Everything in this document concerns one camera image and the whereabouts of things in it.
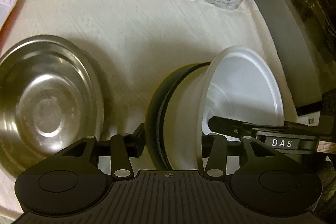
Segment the white foam cup bowl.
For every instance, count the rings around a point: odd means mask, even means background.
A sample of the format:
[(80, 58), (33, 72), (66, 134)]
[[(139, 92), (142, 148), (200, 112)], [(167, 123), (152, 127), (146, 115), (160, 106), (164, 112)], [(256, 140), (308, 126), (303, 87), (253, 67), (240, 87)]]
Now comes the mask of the white foam cup bowl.
[(187, 138), (188, 169), (202, 164), (201, 137), (210, 133), (213, 116), (254, 124), (281, 126), (284, 108), (277, 81), (267, 63), (253, 50), (232, 46), (212, 62), (198, 64), (195, 124)]

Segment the blue enamel bowl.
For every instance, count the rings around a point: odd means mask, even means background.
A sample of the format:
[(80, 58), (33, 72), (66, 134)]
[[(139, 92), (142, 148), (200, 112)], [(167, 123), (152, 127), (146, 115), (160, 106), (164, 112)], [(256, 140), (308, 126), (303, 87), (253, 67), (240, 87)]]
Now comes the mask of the blue enamel bowl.
[(197, 170), (201, 164), (199, 112), (209, 63), (192, 64), (175, 71), (157, 123), (157, 145), (168, 170)]

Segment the stainless steel bowl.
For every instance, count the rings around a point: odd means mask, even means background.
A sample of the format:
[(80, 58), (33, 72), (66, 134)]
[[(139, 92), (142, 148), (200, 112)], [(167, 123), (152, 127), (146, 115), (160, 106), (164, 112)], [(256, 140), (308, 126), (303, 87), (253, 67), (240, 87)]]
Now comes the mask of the stainless steel bowl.
[(1, 57), (1, 170), (10, 179), (79, 139), (102, 133), (104, 102), (88, 53), (54, 35)]

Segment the red rectangular tray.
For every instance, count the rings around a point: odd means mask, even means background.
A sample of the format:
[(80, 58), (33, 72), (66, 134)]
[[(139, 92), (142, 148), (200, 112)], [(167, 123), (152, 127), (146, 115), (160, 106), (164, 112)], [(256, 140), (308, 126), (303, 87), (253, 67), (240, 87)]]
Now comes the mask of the red rectangular tray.
[(17, 0), (0, 0), (0, 30), (7, 21), (16, 4)]

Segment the white yellow-rimmed bowl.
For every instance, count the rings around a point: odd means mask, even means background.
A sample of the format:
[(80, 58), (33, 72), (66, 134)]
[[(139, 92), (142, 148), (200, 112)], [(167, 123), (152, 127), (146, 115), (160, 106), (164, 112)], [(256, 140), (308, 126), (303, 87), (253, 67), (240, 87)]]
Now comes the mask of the white yellow-rimmed bowl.
[(167, 170), (157, 146), (157, 123), (159, 121), (159, 110), (163, 101), (173, 84), (183, 75), (184, 67), (170, 73), (156, 88), (145, 117), (145, 140), (150, 158), (156, 169)]

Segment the white microwave oven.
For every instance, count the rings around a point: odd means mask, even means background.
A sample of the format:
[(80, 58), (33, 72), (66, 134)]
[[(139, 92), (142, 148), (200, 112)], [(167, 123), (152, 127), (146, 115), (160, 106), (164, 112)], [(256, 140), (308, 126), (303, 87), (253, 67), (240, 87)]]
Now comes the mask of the white microwave oven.
[(335, 0), (255, 0), (296, 108), (321, 107), (335, 89)]

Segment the white fluffy cloth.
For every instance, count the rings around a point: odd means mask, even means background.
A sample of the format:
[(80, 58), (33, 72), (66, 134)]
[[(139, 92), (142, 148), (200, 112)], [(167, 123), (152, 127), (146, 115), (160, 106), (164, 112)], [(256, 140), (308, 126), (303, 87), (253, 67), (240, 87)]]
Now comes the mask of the white fluffy cloth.
[(108, 118), (104, 139), (143, 122), (162, 80), (184, 65), (243, 45), (269, 65), (285, 119), (297, 112), (269, 28), (255, 0), (225, 10), (204, 0), (17, 0), (1, 30), (1, 51), (34, 35), (65, 38), (100, 65)]

